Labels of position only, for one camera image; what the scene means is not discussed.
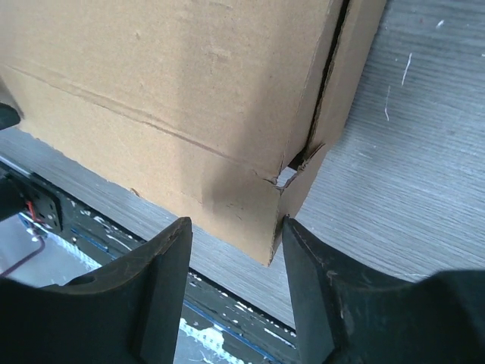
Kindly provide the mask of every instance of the blue stripe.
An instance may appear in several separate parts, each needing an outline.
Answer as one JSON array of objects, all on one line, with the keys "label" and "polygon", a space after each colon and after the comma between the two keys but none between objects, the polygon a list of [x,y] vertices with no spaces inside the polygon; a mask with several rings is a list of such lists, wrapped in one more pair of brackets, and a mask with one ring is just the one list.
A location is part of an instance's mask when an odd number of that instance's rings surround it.
[{"label": "blue stripe", "polygon": [[75,230],[73,228],[71,228],[70,230],[73,232],[73,234],[76,234],[77,236],[82,237],[84,240],[87,240],[92,245],[94,245],[96,248],[98,248],[98,249],[102,250],[103,252],[107,253],[111,258],[116,259],[116,257],[109,252],[109,249],[108,249],[107,246],[101,245],[96,240],[91,239],[90,237],[87,237],[86,235],[81,234],[79,231],[77,231],[77,230]]},{"label": "blue stripe", "polygon": [[210,321],[212,324],[218,326],[219,328],[222,328],[225,332],[227,332],[230,336],[234,337],[235,339],[237,339],[238,341],[242,342],[243,344],[247,345],[248,347],[250,347],[251,349],[253,349],[255,352],[257,353],[260,353],[265,359],[269,359],[271,360],[272,362],[275,362],[277,364],[283,364],[282,362],[280,362],[279,360],[276,360],[271,354],[269,354],[268,352],[264,351],[262,348],[254,345],[251,341],[249,341],[248,339],[242,337],[242,336],[239,336],[238,334],[236,334],[233,330],[231,330],[230,328],[222,325],[221,323],[215,321],[211,316],[209,316],[208,314],[206,314],[204,311],[202,311],[200,308],[198,308],[197,306],[191,304],[189,301],[187,300],[183,300],[183,304],[185,306],[187,306],[188,308],[190,308],[192,311],[198,313],[200,316],[202,316],[204,319]]}]

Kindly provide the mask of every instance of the wire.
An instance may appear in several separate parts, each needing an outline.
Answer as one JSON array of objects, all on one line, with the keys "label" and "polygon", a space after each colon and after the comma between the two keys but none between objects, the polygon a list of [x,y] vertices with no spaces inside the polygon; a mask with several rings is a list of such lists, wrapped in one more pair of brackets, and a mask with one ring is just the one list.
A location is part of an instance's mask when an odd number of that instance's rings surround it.
[{"label": "wire", "polygon": [[33,209],[33,203],[32,201],[27,201],[27,207],[29,208],[30,215],[32,216],[32,220],[35,222],[42,222],[42,220],[39,220],[36,216],[36,211]]},{"label": "wire", "polygon": [[[30,228],[34,231],[34,225],[30,224]],[[34,238],[36,238],[40,242],[39,248],[31,252],[28,256],[23,257],[21,260],[13,264],[10,268],[5,269],[2,273],[0,273],[0,278],[5,278],[9,276],[11,273],[19,269],[22,265],[27,263],[29,260],[31,260],[34,256],[39,255],[44,249],[45,249],[45,241],[44,239],[39,235],[36,234],[34,231]]]}]

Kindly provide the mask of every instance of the gray wood-grain floor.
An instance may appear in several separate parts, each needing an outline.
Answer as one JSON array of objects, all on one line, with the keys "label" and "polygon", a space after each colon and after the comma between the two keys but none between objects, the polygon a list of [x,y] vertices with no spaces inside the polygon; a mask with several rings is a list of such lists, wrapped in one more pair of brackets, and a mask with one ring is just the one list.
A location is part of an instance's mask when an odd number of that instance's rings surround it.
[{"label": "gray wood-grain floor", "polygon": [[[299,213],[303,224],[409,280],[485,266],[484,35],[482,0],[389,1],[346,132]],[[174,218],[17,130],[0,133],[0,154],[144,238]],[[196,230],[192,267],[293,324],[281,251],[263,268]]]}]

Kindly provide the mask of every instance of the black bracket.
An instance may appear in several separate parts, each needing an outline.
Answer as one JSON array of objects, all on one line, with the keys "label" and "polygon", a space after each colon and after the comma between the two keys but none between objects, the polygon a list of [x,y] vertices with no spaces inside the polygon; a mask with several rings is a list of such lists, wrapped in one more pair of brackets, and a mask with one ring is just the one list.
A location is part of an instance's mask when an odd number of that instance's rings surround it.
[{"label": "black bracket", "polygon": [[304,364],[485,362],[485,271],[443,271],[413,284],[289,218],[283,249]]},{"label": "black bracket", "polygon": [[10,105],[0,102],[0,130],[13,127],[20,123],[20,115]]},{"label": "black bracket", "polygon": [[191,226],[180,218],[63,287],[37,289],[0,278],[2,362],[173,362]]},{"label": "black bracket", "polygon": [[[28,184],[48,191],[46,196],[59,201],[62,231],[56,234],[98,263],[109,265],[146,244],[135,233],[39,175],[20,174],[17,169],[0,162],[0,174],[2,171],[13,176],[16,191],[18,185]],[[5,201],[1,191],[0,187],[0,210]],[[23,197],[18,208],[27,209]],[[186,277],[182,319],[194,331],[217,327],[224,339],[222,349],[244,362],[300,363],[297,337],[292,328],[191,269]]]},{"label": "black bracket", "polygon": [[34,221],[42,222],[50,231],[62,231],[59,198],[33,179],[16,171],[0,176],[0,221],[18,212],[28,211]]}]

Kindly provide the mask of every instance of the box flap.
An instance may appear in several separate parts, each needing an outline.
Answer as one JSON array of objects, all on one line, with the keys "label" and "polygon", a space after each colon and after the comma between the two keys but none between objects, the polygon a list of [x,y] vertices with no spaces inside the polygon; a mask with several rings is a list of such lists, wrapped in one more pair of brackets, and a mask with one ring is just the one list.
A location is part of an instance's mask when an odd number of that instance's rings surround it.
[{"label": "box flap", "polygon": [[280,245],[283,217],[288,215],[294,218],[301,209],[329,149],[329,146],[319,146],[313,155],[304,160],[299,166],[298,171],[286,182],[285,187],[282,189],[278,207],[273,254],[275,254]]},{"label": "box flap", "polygon": [[0,62],[276,177],[336,2],[6,0]]},{"label": "box flap", "polygon": [[306,155],[340,138],[385,5],[386,0],[351,0]]},{"label": "box flap", "polygon": [[342,13],[343,2],[343,0],[332,0],[329,4],[328,16],[315,49],[305,87],[302,90],[296,119],[294,120],[293,128],[289,130],[290,136],[281,165],[282,169],[290,164],[295,156],[305,148],[308,142],[308,135],[311,132],[314,112],[318,104],[318,97],[324,77],[324,69],[333,41],[339,35],[339,30],[336,30],[336,25]]},{"label": "box flap", "polygon": [[[5,66],[0,72],[26,115],[22,131],[175,215],[190,214],[210,234],[269,263],[281,194],[273,181],[30,75]],[[60,127],[58,120],[83,122]],[[106,135],[112,137],[100,143]]]}]

